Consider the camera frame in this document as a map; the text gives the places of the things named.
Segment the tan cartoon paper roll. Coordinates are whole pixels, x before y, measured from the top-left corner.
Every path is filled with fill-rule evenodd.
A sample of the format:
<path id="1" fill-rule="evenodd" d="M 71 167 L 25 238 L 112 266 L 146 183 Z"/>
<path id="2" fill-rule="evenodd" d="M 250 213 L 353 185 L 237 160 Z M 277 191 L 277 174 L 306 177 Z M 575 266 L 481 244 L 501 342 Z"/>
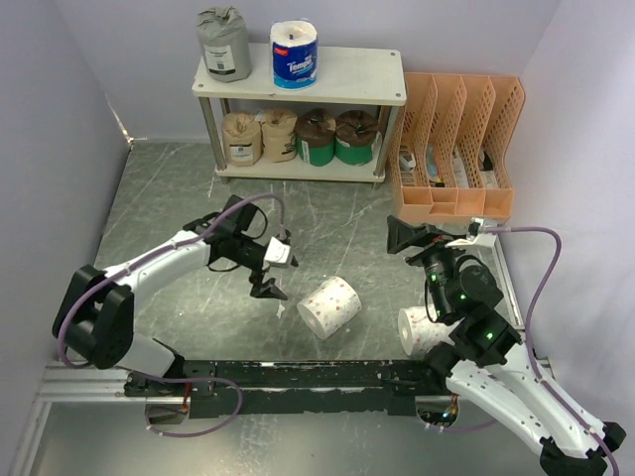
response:
<path id="1" fill-rule="evenodd" d="M 261 120 L 264 154 L 272 163 L 292 160 L 296 155 L 298 116 L 288 109 L 267 109 Z"/>

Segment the tan barcode paper roll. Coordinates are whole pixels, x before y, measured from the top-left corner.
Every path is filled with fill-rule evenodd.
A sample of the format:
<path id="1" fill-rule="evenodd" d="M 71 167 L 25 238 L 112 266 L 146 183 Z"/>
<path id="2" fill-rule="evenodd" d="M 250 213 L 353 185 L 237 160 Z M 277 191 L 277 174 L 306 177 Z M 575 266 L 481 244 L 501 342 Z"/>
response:
<path id="1" fill-rule="evenodd" d="M 262 156 L 262 130 L 255 116 L 245 112 L 227 114 L 221 124 L 226 161 L 236 167 L 251 167 Z"/>

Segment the grey paper roll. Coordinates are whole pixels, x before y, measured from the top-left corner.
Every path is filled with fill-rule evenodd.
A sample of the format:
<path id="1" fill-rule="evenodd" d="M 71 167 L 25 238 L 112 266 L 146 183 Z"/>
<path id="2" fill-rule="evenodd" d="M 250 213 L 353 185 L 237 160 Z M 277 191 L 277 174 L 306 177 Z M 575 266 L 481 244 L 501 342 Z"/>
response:
<path id="1" fill-rule="evenodd" d="M 195 30 L 206 70 L 213 79 L 233 82 L 250 75 L 247 27 L 237 8 L 212 7 L 198 13 Z"/>

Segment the blue Tempo tissue pack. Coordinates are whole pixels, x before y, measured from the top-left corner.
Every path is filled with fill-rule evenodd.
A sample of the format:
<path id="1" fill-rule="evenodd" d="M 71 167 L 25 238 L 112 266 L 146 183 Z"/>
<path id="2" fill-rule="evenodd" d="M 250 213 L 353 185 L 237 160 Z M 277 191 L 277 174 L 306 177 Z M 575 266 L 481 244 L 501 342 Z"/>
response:
<path id="1" fill-rule="evenodd" d="M 311 87 L 317 81 L 318 31 L 306 20 L 274 23 L 270 29 L 272 78 L 286 90 Z"/>

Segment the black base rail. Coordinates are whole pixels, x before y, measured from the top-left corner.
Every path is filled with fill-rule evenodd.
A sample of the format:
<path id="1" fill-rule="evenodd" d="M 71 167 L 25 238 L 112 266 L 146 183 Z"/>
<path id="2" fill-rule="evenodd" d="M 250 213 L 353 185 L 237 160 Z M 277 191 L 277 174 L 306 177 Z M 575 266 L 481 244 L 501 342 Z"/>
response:
<path id="1" fill-rule="evenodd" d="M 415 360 L 187 360 L 185 378 L 222 378 L 240 387 L 243 415 L 379 412 L 414 416 L 449 396 L 441 374 Z"/>

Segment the green brown paper roll labelled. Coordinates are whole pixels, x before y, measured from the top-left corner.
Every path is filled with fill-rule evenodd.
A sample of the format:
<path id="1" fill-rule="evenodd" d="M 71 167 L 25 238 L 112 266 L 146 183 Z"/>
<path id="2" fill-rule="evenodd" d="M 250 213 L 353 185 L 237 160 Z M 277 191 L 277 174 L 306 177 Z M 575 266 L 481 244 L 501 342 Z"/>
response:
<path id="1" fill-rule="evenodd" d="M 335 119 L 335 155 L 349 166 L 362 166 L 373 158 L 378 122 L 366 111 L 353 109 Z"/>

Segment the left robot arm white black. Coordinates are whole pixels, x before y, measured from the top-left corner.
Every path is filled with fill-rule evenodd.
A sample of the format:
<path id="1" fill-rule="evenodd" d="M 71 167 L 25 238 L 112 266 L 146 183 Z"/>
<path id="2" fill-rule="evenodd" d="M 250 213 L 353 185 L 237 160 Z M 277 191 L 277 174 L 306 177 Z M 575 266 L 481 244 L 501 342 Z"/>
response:
<path id="1" fill-rule="evenodd" d="M 251 297 L 286 299 L 267 274 L 271 268 L 297 266 L 290 231 L 280 223 L 277 234 L 265 244 L 247 232 L 264 197 L 231 195 L 221 211 L 189 222 L 136 258 L 105 269 L 85 265 L 75 271 L 52 328 L 60 360 L 72 367 L 67 353 L 73 351 L 87 366 L 134 372 L 161 395 L 179 392 L 189 381 L 184 357 L 137 333 L 137 312 L 167 285 L 221 259 L 248 270 Z"/>

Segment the orange plastic file organizer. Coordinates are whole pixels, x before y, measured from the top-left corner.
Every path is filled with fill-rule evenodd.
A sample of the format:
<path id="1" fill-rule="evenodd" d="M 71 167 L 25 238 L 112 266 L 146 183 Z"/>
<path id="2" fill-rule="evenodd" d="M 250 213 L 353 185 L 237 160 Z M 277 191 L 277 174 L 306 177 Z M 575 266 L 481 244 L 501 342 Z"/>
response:
<path id="1" fill-rule="evenodd" d="M 396 215 L 506 222 L 515 191 L 505 155 L 525 102 L 519 77 L 408 72 L 405 82 L 389 159 Z"/>

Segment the beige two-tier shelf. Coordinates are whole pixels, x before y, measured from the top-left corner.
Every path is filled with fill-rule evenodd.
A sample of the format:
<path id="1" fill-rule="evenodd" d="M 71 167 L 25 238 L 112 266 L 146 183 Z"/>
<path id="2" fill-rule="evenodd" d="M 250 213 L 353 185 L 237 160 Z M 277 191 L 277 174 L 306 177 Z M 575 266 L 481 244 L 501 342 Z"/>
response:
<path id="1" fill-rule="evenodd" d="M 198 99 L 215 163 L 222 182 L 231 179 L 319 180 L 370 183 L 379 187 L 385 179 L 389 146 L 398 126 L 398 113 L 406 104 L 407 91 L 401 53 L 366 48 L 318 48 L 317 82 L 303 89 L 283 89 L 274 84 L 271 48 L 250 44 L 251 74 L 239 81 L 213 79 L 203 61 L 198 64 L 191 87 Z M 265 159 L 250 167 L 230 165 L 225 157 L 211 101 L 217 99 L 224 114 L 232 100 L 272 103 L 308 103 L 326 106 L 375 106 L 380 117 L 380 144 L 373 159 L 363 166 L 347 166 L 335 159 L 314 167 L 299 159 L 273 164 Z"/>

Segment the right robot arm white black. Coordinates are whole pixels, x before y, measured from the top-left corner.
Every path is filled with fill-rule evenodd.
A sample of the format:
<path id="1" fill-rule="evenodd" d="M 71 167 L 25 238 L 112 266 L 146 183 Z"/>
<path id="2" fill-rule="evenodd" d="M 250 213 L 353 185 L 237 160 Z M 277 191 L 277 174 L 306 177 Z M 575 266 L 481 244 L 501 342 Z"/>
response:
<path id="1" fill-rule="evenodd" d="M 496 309 L 496 279 L 471 247 L 495 245 L 504 226 L 473 218 L 464 234 L 391 215 L 387 251 L 411 247 L 406 263 L 425 272 L 424 303 L 403 309 L 400 334 L 407 352 L 423 350 L 421 381 L 432 394 L 464 397 L 522 439 L 548 475 L 619 472 L 614 453 L 626 432 L 587 412 L 539 364 L 526 320 L 517 331 Z"/>

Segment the white dotted paper roll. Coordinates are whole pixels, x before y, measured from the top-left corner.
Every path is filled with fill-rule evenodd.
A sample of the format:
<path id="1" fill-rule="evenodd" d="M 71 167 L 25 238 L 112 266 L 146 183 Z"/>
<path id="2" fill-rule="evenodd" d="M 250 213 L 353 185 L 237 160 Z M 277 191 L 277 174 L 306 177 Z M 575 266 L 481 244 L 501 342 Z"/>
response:
<path id="1" fill-rule="evenodd" d="M 453 344 L 450 333 L 458 323 L 446 325 L 428 319 L 436 314 L 434 305 L 401 308 L 398 313 L 398 332 L 404 352 L 410 358 L 420 358 L 441 342 Z"/>
<path id="2" fill-rule="evenodd" d="M 330 277 L 297 304 L 303 322 L 321 340 L 328 339 L 362 309 L 358 293 L 344 279 Z"/>

